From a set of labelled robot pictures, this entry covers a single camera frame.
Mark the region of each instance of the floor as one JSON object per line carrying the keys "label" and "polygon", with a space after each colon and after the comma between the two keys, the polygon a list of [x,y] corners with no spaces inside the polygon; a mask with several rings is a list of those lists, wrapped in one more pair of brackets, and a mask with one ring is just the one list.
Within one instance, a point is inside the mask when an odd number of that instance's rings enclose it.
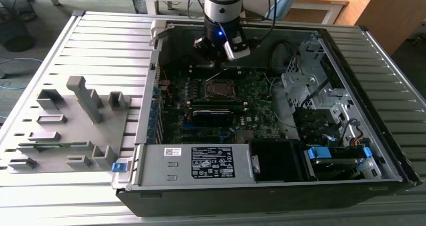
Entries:
{"label": "floor", "polygon": [[[49,0],[36,0],[33,5],[38,18],[26,23],[29,33],[36,37],[36,46],[21,53],[6,52],[0,46],[0,56],[8,58],[30,57],[44,59],[60,31],[69,19],[73,10],[108,11],[120,13],[134,13],[132,1],[129,0],[60,0],[61,6],[53,6]],[[166,5],[160,2],[158,8],[162,14],[184,15],[186,4],[172,5],[174,10],[166,10]],[[190,16],[201,14],[200,7],[190,6]],[[392,59],[403,73],[418,88],[420,94],[426,96],[426,44],[412,47],[410,42],[404,42]],[[1,66],[1,71],[6,73],[6,78],[0,79],[0,85],[8,87],[22,87],[37,70],[34,61],[13,61]],[[22,93],[22,90],[5,90],[0,88],[0,116],[8,116],[13,105]]]}

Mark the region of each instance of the black plastic part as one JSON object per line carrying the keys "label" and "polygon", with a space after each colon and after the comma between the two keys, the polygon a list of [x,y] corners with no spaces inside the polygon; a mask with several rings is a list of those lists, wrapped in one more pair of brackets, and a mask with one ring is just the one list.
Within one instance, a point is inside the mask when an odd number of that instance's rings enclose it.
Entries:
{"label": "black plastic part", "polygon": [[333,138],[340,137],[340,125],[333,123],[329,110],[311,110],[296,107],[292,118],[299,129],[299,136],[305,144],[328,145],[328,140],[323,137],[323,134]]}
{"label": "black plastic part", "polygon": [[85,11],[84,10],[74,10],[72,13],[72,16],[84,16]]}
{"label": "black plastic part", "polygon": [[304,144],[299,140],[287,139],[252,139],[248,142],[251,155],[257,156],[260,173],[256,174],[257,182],[309,181],[303,150]]}
{"label": "black plastic part", "polygon": [[364,25],[359,25],[357,28],[359,28],[361,31],[369,31],[368,28],[367,28]]}
{"label": "black plastic part", "polygon": [[228,127],[232,125],[233,113],[229,111],[196,110],[192,123],[196,127]]}

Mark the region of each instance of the slotted metal surface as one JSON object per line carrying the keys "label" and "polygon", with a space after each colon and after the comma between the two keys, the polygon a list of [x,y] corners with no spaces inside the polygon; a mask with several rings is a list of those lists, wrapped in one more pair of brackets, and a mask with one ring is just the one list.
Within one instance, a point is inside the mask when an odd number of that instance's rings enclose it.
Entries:
{"label": "slotted metal surface", "polygon": [[[94,88],[98,94],[121,91],[132,96],[132,110],[121,147],[121,156],[130,155],[152,49],[149,26],[153,17],[160,16],[86,12],[82,17],[70,18],[2,126],[0,140],[4,134],[13,134],[18,130],[13,127],[13,122],[32,116],[30,106],[37,105],[33,99],[42,84],[62,87],[69,75],[82,75],[86,88]],[[301,23],[283,25],[324,27]],[[423,99],[412,91],[367,32],[361,32],[356,27],[325,28],[416,172],[426,177]],[[13,153],[12,146],[2,146],[1,150],[8,150],[5,154]],[[399,215],[397,219],[411,222],[410,225],[424,224],[424,184],[395,196],[376,197],[347,209],[142,219],[134,217],[117,200],[109,182],[108,172],[10,175],[5,170],[0,170],[0,220],[13,220],[16,224],[17,220],[26,219],[30,225],[44,226],[217,223],[255,225],[257,222],[300,220],[300,225],[309,225],[312,221],[317,225],[359,225],[371,223],[371,220],[376,225],[391,225],[399,224],[395,220],[395,215]]]}

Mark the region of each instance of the gray bar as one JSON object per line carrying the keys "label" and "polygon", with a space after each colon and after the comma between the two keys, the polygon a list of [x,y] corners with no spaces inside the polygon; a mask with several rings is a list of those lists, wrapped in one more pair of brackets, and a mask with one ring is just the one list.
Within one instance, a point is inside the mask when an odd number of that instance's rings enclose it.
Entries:
{"label": "gray bar", "polygon": [[126,102],[121,92],[110,92],[108,96],[108,103],[112,110],[125,110]]}
{"label": "gray bar", "polygon": [[66,117],[64,115],[40,115],[36,122],[38,124],[65,123]]}
{"label": "gray bar", "polygon": [[57,110],[57,103],[62,101],[62,98],[54,89],[44,89],[40,91],[36,101],[44,110]]}
{"label": "gray bar", "polygon": [[10,159],[8,166],[10,166],[14,170],[30,170],[36,166],[36,161],[29,157],[21,159]]}
{"label": "gray bar", "polygon": [[30,154],[30,153],[40,153],[41,149],[37,148],[34,145],[28,145],[28,146],[17,146],[16,149],[22,153],[22,154]]}
{"label": "gray bar", "polygon": [[65,163],[74,170],[84,170],[92,165],[92,162],[85,155],[68,155],[66,159]]}
{"label": "gray bar", "polygon": [[66,88],[73,91],[78,99],[80,106],[94,124],[101,122],[101,114],[97,110],[96,102],[93,101],[88,90],[85,89],[85,79],[82,76],[69,76]]}
{"label": "gray bar", "polygon": [[74,144],[70,144],[69,147],[74,150],[74,151],[81,151],[81,150],[88,150],[92,151],[94,145],[92,144],[90,141],[82,143],[82,142],[74,142]]}
{"label": "gray bar", "polygon": [[113,153],[109,145],[105,148],[105,153],[102,153],[100,148],[97,147],[97,145],[94,145],[92,159],[96,162],[96,164],[98,165],[98,167],[101,167],[102,169],[109,169],[112,166],[112,163],[117,159],[117,156]]}
{"label": "gray bar", "polygon": [[29,141],[57,141],[60,139],[60,134],[53,132],[30,132],[28,140]]}

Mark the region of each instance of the white sticker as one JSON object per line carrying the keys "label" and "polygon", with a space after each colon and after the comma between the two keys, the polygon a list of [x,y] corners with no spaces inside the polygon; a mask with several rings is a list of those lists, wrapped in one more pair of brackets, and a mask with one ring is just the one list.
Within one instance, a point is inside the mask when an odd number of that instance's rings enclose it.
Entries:
{"label": "white sticker", "polygon": [[164,148],[164,156],[180,156],[181,148]]}

